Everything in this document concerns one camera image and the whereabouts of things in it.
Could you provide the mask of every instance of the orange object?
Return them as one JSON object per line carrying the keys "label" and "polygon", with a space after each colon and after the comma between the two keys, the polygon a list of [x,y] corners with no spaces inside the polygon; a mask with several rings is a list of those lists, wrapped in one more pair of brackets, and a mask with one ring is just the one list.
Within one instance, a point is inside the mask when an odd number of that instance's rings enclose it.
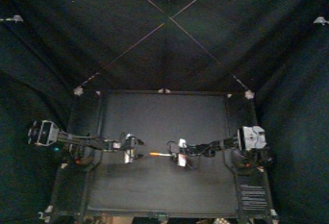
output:
{"label": "orange object", "polygon": [[158,152],[150,152],[149,153],[150,156],[154,156],[154,157],[172,157],[173,155],[172,154],[164,154],[164,153],[158,153]]}

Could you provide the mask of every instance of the metal frame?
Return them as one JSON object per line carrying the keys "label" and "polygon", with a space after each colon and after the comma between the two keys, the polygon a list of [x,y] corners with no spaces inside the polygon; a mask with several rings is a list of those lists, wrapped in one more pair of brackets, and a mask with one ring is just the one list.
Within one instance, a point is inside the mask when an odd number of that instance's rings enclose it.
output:
{"label": "metal frame", "polygon": [[[145,92],[140,92],[140,91],[111,91],[113,93],[145,93]],[[196,92],[185,92],[186,95],[196,95]],[[206,92],[200,92],[200,95],[208,95],[209,93]],[[236,95],[236,98],[239,100],[247,100],[245,97],[243,96],[243,94]],[[102,126],[102,114],[103,114],[103,109],[102,109],[102,103],[105,100],[101,100],[99,102],[99,122],[98,122],[98,129],[101,129]],[[225,105],[226,105],[226,131],[228,131],[228,136],[233,136],[232,135],[232,131],[236,131],[236,127],[233,127],[233,125],[230,124],[229,121],[229,116],[233,115],[233,113],[230,112],[232,109],[235,110],[243,110],[241,107],[230,107],[230,103],[235,103],[236,100],[230,100],[229,98],[225,101]],[[251,110],[248,111],[248,120],[251,122],[251,124],[253,123],[253,125],[257,125],[257,120],[256,120],[256,112],[255,112],[255,106],[253,106],[253,101],[252,100],[247,100],[243,103],[243,107],[244,109],[247,108],[247,105],[251,107]],[[228,153],[230,153],[230,150],[228,150],[226,152],[224,152],[224,163],[226,165],[226,167],[229,168],[230,172],[233,173],[235,176],[235,180],[236,180],[236,191],[237,191],[237,203],[239,203],[239,208],[237,208],[237,213],[236,214],[213,214],[213,213],[202,213],[202,214],[194,214],[194,213],[186,213],[186,212],[150,212],[150,211],[93,211],[87,209],[87,203],[89,203],[89,199],[90,199],[90,189],[91,189],[91,180],[93,180],[93,174],[94,174],[94,170],[97,168],[97,166],[99,165],[99,162],[94,164],[94,166],[91,168],[89,168],[86,170],[86,174],[83,177],[83,193],[82,193],[82,199],[81,204],[79,204],[79,210],[77,212],[70,212],[70,211],[62,211],[58,209],[55,203],[57,203],[57,198],[58,198],[58,191],[59,191],[59,182],[63,178],[62,176],[62,172],[63,169],[59,167],[58,170],[58,174],[57,174],[57,179],[55,179],[55,187],[54,187],[54,192],[53,192],[53,197],[51,197],[51,202],[50,205],[53,207],[51,212],[46,212],[46,216],[45,218],[50,218],[50,223],[57,223],[55,220],[61,217],[61,216],[74,216],[77,218],[77,221],[79,224],[83,224],[83,217],[86,215],[91,215],[91,216],[137,216],[137,217],[160,217],[164,218],[164,216],[168,217],[189,217],[189,218],[235,218],[235,219],[240,219],[241,223],[247,224],[248,221],[252,218],[260,218],[264,219],[267,221],[268,224],[273,223],[273,217],[272,217],[272,209],[273,209],[273,200],[272,200],[272,192],[271,192],[271,186],[269,186],[269,177],[268,177],[268,172],[265,171],[261,176],[263,176],[263,186],[265,188],[267,191],[267,203],[268,203],[268,209],[267,212],[259,215],[252,215],[248,214],[248,212],[244,211],[244,202],[243,202],[243,194],[241,194],[241,179],[243,177],[237,174],[236,170],[233,169],[233,166],[230,164],[230,160],[229,160],[229,155]]]}

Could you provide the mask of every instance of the black tent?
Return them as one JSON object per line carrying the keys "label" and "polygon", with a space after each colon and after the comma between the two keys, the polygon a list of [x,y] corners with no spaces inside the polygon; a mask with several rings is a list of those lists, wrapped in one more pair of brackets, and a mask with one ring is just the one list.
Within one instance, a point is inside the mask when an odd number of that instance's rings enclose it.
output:
{"label": "black tent", "polygon": [[66,128],[77,87],[252,90],[281,223],[325,223],[328,1],[2,0],[2,223],[38,223],[49,205],[57,155],[26,144],[26,125]]}

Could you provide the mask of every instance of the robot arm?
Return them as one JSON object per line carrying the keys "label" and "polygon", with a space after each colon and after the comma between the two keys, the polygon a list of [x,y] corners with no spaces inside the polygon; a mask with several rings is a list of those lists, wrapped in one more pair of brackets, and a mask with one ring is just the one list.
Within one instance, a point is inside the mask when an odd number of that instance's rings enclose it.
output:
{"label": "robot arm", "polygon": [[103,152],[125,151],[126,163],[144,156],[136,154],[136,149],[145,143],[132,134],[125,135],[119,141],[109,140],[103,137],[83,137],[66,133],[53,121],[35,121],[29,132],[29,144],[49,147],[57,142],[77,145],[79,148],[90,147]]}

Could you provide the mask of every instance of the black curtain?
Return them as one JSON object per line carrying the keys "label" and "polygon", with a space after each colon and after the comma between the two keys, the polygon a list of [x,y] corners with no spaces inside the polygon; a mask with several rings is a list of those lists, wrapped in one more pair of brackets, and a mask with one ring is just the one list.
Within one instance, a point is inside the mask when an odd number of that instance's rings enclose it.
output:
{"label": "black curtain", "polygon": [[271,176],[281,223],[329,219],[329,31],[312,30],[257,96],[277,157]]}

